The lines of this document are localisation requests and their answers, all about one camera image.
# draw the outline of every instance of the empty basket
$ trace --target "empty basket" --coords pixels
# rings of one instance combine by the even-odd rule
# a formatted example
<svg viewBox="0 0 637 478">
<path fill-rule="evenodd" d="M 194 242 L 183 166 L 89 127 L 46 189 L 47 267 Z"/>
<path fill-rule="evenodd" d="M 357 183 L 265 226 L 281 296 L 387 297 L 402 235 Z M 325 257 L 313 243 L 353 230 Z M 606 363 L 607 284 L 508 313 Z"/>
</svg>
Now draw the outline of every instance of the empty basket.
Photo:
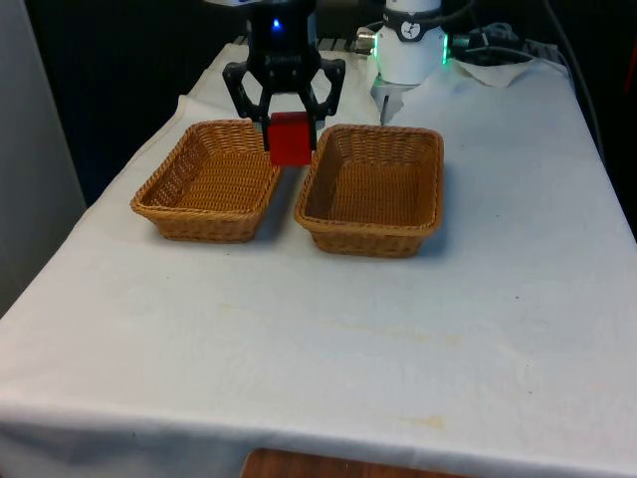
<svg viewBox="0 0 637 478">
<path fill-rule="evenodd" d="M 130 207 L 168 239 L 246 242 L 280 176 L 249 121 L 201 122 L 186 131 Z"/>
<path fill-rule="evenodd" d="M 428 129 L 333 126 L 296 219 L 326 252 L 412 256 L 442 221 L 443 155 L 442 136 Z"/>
</svg>

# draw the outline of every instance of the table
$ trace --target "table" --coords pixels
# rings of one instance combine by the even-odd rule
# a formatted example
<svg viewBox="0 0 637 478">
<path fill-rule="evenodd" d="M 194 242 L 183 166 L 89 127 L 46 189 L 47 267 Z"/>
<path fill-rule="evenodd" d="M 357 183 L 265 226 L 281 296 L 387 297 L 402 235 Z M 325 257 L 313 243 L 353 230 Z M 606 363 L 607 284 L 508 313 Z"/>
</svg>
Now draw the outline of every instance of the table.
<svg viewBox="0 0 637 478">
<path fill-rule="evenodd" d="M 418 257 L 317 250 L 294 170 L 254 243 L 166 241 L 127 203 L 190 124 L 232 116 L 218 73 L 245 54 L 224 50 L 0 321 L 0 473 L 237 477 L 268 447 L 637 476 L 637 248 L 568 80 L 537 64 L 497 90 L 449 65 L 405 94 L 393 123 L 446 144 Z M 378 121 L 348 60 L 336 120 Z"/>
</svg>

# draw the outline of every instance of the green light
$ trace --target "green light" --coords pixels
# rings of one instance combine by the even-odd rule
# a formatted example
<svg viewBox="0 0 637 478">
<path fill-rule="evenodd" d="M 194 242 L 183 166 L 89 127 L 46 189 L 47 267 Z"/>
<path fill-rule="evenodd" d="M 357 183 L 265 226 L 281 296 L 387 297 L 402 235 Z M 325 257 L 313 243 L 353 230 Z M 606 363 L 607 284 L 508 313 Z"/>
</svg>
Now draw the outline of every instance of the green light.
<svg viewBox="0 0 637 478">
<path fill-rule="evenodd" d="M 442 64 L 447 65 L 449 61 L 449 35 L 445 35 L 445 39 L 442 43 Z"/>
</svg>

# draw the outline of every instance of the red cube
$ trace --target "red cube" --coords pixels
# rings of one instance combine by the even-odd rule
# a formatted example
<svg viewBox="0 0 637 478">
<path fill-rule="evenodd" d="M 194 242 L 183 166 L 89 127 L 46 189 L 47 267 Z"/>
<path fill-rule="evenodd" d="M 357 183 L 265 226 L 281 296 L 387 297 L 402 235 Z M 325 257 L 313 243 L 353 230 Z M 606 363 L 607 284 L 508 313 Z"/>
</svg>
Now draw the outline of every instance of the red cube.
<svg viewBox="0 0 637 478">
<path fill-rule="evenodd" d="M 305 166 L 312 161 L 307 113 L 272 113 L 268 138 L 273 166 Z"/>
</svg>

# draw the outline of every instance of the black wall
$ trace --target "black wall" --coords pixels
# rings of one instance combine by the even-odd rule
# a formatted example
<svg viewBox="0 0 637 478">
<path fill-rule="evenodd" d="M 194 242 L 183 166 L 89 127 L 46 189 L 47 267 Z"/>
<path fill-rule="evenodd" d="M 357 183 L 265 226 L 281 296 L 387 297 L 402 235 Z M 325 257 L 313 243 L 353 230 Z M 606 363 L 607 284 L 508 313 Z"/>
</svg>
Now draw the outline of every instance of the black wall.
<svg viewBox="0 0 637 478">
<path fill-rule="evenodd" d="M 454 10 L 466 0 L 446 0 Z M 637 39 L 637 0 L 551 0 L 574 45 L 600 116 L 608 170 L 635 224 L 628 167 L 635 91 L 623 93 Z M 380 7 L 331 2 L 318 32 L 353 37 Z M 203 0 L 27 0 L 45 67 L 88 203 L 174 113 L 223 45 L 244 32 L 233 9 Z M 508 21 L 522 36 L 557 42 L 539 0 L 479 0 L 481 23 Z M 469 19 L 452 30 L 473 28 Z"/>
</svg>

